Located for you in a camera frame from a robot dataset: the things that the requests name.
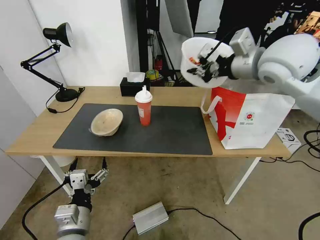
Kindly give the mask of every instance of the black tissue box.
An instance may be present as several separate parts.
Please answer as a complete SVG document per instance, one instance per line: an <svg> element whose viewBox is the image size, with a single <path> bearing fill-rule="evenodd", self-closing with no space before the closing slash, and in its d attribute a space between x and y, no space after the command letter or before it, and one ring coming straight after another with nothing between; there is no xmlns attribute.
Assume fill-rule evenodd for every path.
<svg viewBox="0 0 320 240"><path fill-rule="evenodd" d="M150 91L150 80L145 78L143 82L132 83L128 82L127 78L123 78L120 83L121 96L134 97L138 92L142 90L142 87L146 85L147 90Z"/></svg>

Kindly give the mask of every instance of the lamp base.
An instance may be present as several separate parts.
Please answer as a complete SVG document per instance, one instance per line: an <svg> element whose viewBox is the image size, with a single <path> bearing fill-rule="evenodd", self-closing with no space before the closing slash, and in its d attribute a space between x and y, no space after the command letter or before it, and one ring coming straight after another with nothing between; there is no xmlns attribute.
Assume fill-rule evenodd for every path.
<svg viewBox="0 0 320 240"><path fill-rule="evenodd" d="M56 100L58 102L69 102L78 97L78 91L74 89L60 88L60 91L56 94Z"/></svg>

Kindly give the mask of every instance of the desk lamp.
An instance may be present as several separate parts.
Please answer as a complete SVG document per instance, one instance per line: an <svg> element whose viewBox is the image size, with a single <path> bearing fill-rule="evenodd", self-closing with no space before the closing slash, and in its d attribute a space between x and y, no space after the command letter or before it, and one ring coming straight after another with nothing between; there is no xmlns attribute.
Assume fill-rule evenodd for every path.
<svg viewBox="0 0 320 240"><path fill-rule="evenodd" d="M46 82L48 82L48 83L52 84L53 86L55 86L56 88L58 88L58 91L56 93L56 100L58 102L68 102L68 101L71 101L73 99L78 98L80 93L82 92L82 91L80 91L80 89L79 89L79 91L76 91L74 89L67 89L63 86L63 83L55 81L51 78L48 78L33 69L33 67L35 65L41 63L42 61L46 60L47 58L60 52L61 45L57 42L58 40L68 47L72 46L73 38L72 38L72 31L71 31L71 27L70 27L69 23L62 23L56 29L55 28L44 28L43 35L47 39L49 39L53 44L49 48L47 48L46 50L29 58L28 60L22 61L21 67L28 70L29 72L32 72L33 74L37 75L38 77L42 78ZM50 51L51 53L43 58L37 58L47 51Z"/></svg>

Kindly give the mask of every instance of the red and white bag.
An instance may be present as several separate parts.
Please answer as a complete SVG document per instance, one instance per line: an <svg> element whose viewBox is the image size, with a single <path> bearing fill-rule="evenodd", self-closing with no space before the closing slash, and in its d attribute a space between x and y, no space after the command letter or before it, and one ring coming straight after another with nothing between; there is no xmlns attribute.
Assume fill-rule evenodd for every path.
<svg viewBox="0 0 320 240"><path fill-rule="evenodd" d="M272 93L244 94L222 87L211 91L203 110L225 149L264 148L294 105L294 98Z"/></svg>

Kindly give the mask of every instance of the white table leg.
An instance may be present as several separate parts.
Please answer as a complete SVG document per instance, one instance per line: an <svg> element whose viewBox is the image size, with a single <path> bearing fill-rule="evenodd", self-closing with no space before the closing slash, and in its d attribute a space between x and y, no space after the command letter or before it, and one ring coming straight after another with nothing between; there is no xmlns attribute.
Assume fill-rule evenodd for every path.
<svg viewBox="0 0 320 240"><path fill-rule="evenodd" d="M49 169L58 183L62 184L64 180L64 172L62 171L57 161L53 158L53 156L39 156L39 158L43 161L43 163L46 165L46 167ZM71 187L66 184L63 186L63 189L70 196L70 193L72 191Z"/></svg>
<svg viewBox="0 0 320 240"><path fill-rule="evenodd" d="M232 185L227 191L227 194L224 196L223 200L225 204L229 204L231 200L234 198L234 196L237 194L241 186L244 184L244 182L249 177L250 173L253 171L255 166L258 164L261 157L256 157L252 163L249 164L249 166L246 166L246 168L243 169L243 173L233 181Z"/></svg>

